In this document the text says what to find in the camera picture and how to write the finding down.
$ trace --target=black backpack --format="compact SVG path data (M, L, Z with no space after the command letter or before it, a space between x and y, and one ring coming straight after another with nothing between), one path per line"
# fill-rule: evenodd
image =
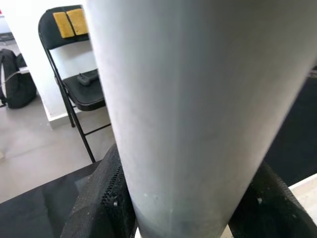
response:
M21 54L16 57L13 51L7 49L0 51L0 100L9 108L22 108L36 97L36 87L31 74L18 73L19 68L25 66Z

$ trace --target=chair backrest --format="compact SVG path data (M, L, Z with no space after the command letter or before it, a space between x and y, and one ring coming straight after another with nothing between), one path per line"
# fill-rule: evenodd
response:
M81 8L81 5L55 7L47 10L43 14L39 22L39 36L42 41L43 47L46 50L52 50L67 44L89 40L88 34L62 38L53 17L54 12L70 11L78 8Z

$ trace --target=white pole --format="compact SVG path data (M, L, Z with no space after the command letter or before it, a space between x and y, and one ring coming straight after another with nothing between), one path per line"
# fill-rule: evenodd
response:
M313 0L87 0L143 238L221 235L317 52Z

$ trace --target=black metal frame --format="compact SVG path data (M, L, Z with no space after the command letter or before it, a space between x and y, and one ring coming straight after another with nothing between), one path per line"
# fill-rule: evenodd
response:
M93 155L93 153L92 153L92 151L90 149L90 146L88 144L86 136L90 135L90 134L92 134L92 133L94 133L94 132L96 132L98 130L101 130L101 129L104 129L104 128L110 126L111 123L109 123L107 125L104 125L104 126L101 126L101 127L97 128L97 129L91 130L91 131L89 131L87 133L84 133L84 131L83 131L81 125L80 125L80 122L78 120L78 117L77 117L77 115L75 113L75 110L74 110L74 107L76 107L76 106L72 106L72 104L71 104L69 94L68 94L68 92L67 92L67 90L66 90L66 88L65 88L65 86L63 84L63 81L61 79L61 76L60 76L60 74L58 72L58 69L57 69L57 67L55 65L55 62L54 62L54 60L52 58L52 55L51 55L50 51L43 44L43 39L42 39L42 36L41 36L40 32L39 32L39 36L40 36L40 40L41 40L42 46L44 48L44 51L46 53L46 56L48 57L50 65L51 65L52 70L54 72L55 79L56 79L56 82L58 84L60 93L61 93L62 98L64 100L64 104L65 104L65 107L66 107L66 110L67 110L67 114L68 114L68 118L69 118L71 127L75 127L75 125L77 126L79 134L80 134L80 136L81 136L81 138L82 138L82 140L84 142L84 145L86 147L86 150L87 150L87 152L89 154L89 157L90 157L91 161L94 163L94 162L96 162L96 160L95 160L95 157L94 157L94 155Z

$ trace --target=chair seat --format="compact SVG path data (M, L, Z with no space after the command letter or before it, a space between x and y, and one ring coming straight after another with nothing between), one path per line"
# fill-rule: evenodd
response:
M85 75L89 76L89 73L93 72L95 70L85 72ZM74 75L64 79L63 83L70 99L78 109L92 111L106 105L99 80L91 82L89 86L84 86L78 81L77 75Z

